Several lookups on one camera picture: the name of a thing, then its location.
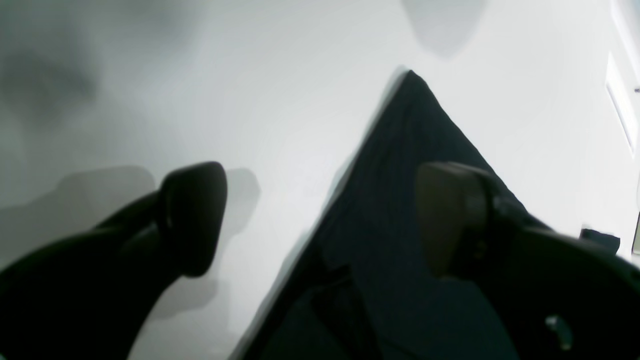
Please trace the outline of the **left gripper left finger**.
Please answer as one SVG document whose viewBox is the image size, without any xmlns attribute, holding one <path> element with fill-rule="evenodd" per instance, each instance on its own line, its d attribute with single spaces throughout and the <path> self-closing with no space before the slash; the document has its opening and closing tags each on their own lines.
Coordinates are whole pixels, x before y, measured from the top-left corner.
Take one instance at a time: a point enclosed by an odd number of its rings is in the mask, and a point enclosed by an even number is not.
<svg viewBox="0 0 640 360">
<path fill-rule="evenodd" d="M 125 360 L 165 290 L 210 269 L 226 202 L 219 162 L 182 167 L 90 230 L 12 262 L 1 358 Z"/>
</svg>

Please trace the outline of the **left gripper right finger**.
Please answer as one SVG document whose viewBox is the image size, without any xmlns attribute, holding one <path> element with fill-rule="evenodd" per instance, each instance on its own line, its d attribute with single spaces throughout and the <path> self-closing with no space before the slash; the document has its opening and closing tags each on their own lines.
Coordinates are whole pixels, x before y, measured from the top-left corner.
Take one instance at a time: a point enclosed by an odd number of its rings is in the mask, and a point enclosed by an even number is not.
<svg viewBox="0 0 640 360">
<path fill-rule="evenodd" d="M 431 273 L 473 282 L 522 360 L 637 360 L 639 269 L 589 240 L 551 230 L 457 162 L 415 176 Z"/>
</svg>

